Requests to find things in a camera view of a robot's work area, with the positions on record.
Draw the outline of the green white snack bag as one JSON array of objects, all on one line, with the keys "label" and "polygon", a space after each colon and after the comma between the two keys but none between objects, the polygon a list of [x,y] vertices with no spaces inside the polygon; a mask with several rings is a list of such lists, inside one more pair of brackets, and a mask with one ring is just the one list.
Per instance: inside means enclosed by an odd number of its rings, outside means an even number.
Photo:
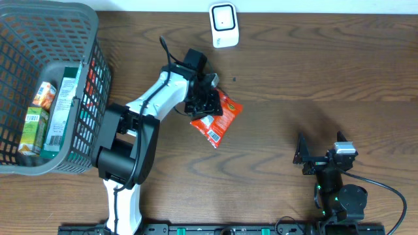
[{"label": "green white snack bag", "polygon": [[65,67],[46,140],[40,152],[40,156],[43,159],[53,159],[61,150],[79,77],[80,68]]}]

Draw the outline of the orange juice carton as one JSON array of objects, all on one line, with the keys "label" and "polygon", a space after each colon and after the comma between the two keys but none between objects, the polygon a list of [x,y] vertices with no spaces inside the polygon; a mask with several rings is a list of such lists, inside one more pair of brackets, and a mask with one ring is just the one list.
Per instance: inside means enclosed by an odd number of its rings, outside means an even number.
[{"label": "orange juice carton", "polygon": [[50,82],[42,82],[32,104],[49,112],[56,93],[57,89]]}]

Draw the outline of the green juice carton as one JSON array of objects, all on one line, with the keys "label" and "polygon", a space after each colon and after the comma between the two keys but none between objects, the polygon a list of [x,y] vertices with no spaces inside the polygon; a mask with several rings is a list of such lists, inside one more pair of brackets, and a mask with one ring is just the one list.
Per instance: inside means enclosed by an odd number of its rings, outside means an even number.
[{"label": "green juice carton", "polygon": [[18,151],[26,156],[39,156],[44,144],[49,113],[41,107],[29,107]]}]

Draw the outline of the white barcode scanner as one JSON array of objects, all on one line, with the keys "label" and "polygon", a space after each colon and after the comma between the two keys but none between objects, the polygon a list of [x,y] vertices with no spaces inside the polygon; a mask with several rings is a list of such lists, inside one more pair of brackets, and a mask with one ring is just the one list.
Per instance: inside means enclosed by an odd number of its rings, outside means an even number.
[{"label": "white barcode scanner", "polygon": [[238,18],[232,3],[216,3],[210,7],[210,25],[214,48],[228,48],[239,42]]}]

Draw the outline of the grey plastic laundry basket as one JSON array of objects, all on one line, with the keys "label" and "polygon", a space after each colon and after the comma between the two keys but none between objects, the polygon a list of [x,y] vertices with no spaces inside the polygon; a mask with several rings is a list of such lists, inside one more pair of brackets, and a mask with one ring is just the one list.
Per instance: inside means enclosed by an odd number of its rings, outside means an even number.
[{"label": "grey plastic laundry basket", "polygon": [[[1,2],[1,172],[36,176],[79,174],[91,168],[112,75],[101,51],[96,12],[82,3]],[[74,76],[75,91],[63,134],[49,157],[19,152],[25,116],[43,82],[60,88]]]}]

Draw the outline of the red snack bag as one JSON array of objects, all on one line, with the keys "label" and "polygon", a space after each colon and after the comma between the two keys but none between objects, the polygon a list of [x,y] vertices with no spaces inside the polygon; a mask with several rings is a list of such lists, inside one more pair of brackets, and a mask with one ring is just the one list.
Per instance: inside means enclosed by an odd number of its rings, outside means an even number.
[{"label": "red snack bag", "polygon": [[243,106],[233,101],[226,93],[216,89],[219,93],[220,105],[223,111],[221,116],[207,115],[190,122],[211,143],[214,148],[218,148],[225,133],[232,122],[243,111]]}]

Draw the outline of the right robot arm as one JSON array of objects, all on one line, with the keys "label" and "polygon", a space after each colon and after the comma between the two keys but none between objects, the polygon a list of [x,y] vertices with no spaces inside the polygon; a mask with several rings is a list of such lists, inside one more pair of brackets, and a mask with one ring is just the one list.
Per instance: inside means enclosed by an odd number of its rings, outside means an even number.
[{"label": "right robot arm", "polygon": [[333,148],[323,156],[310,154],[303,134],[298,135],[293,163],[302,165],[304,175],[314,175],[315,206],[323,217],[305,226],[305,234],[359,234],[358,222],[364,219],[367,204],[366,189],[354,184],[344,184],[342,174],[353,167],[358,155],[354,145],[341,132]]}]

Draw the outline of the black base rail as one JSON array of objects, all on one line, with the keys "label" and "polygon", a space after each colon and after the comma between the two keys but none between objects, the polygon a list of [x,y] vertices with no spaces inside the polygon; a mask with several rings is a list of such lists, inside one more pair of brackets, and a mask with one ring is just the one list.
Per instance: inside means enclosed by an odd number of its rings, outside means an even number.
[{"label": "black base rail", "polygon": [[[59,235],[70,234],[92,234],[103,235],[113,234],[105,225],[95,226],[60,226],[57,230]],[[328,226],[326,232],[320,232],[313,225],[296,225],[282,223],[274,225],[167,225],[167,224],[146,224],[139,228],[134,234],[144,235],[296,235],[296,234],[372,234],[383,235],[385,229],[381,225],[359,225],[359,226]]]}]

